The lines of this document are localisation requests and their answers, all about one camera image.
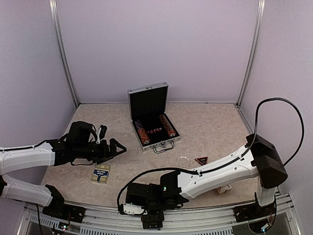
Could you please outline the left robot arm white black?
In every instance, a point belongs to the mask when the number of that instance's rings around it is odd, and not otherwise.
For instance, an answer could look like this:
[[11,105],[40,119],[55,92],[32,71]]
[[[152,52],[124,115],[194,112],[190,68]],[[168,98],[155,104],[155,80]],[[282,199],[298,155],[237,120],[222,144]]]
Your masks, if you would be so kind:
[[35,185],[9,176],[10,172],[39,166],[60,166],[85,159],[101,164],[127,151],[114,138],[105,140],[107,127],[96,129],[84,121],[73,122],[67,134],[59,139],[38,144],[0,149],[0,196],[38,204],[50,209],[57,217],[68,214],[68,206],[60,192],[50,185]]

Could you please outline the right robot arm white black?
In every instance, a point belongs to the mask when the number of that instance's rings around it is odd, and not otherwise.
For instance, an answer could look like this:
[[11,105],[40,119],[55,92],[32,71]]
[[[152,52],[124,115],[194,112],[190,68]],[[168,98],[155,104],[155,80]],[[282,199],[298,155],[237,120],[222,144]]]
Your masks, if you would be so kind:
[[191,199],[215,188],[256,177],[259,184],[255,201],[236,207],[236,220],[275,217],[275,192],[288,177],[286,164],[275,146],[257,133],[247,136],[246,140],[247,143],[233,153],[194,169],[163,167],[158,185],[130,180],[121,189],[126,193],[126,200],[117,204],[119,213],[140,216],[144,229],[159,229],[163,226],[166,210],[181,208]]

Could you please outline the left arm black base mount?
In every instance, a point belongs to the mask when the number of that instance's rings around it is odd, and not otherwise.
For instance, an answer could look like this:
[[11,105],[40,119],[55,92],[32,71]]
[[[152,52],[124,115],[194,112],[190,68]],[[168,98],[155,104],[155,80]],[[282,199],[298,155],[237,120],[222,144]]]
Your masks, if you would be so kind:
[[43,208],[42,213],[69,222],[82,223],[85,211],[83,207],[64,203],[64,199],[52,199],[51,203]]

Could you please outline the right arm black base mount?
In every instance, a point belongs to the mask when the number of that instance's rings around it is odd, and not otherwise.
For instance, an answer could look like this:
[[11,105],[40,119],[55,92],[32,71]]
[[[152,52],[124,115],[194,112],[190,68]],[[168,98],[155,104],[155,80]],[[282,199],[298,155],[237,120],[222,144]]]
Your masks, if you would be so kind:
[[257,202],[236,206],[233,210],[237,223],[268,216],[271,213],[271,208],[261,207]]

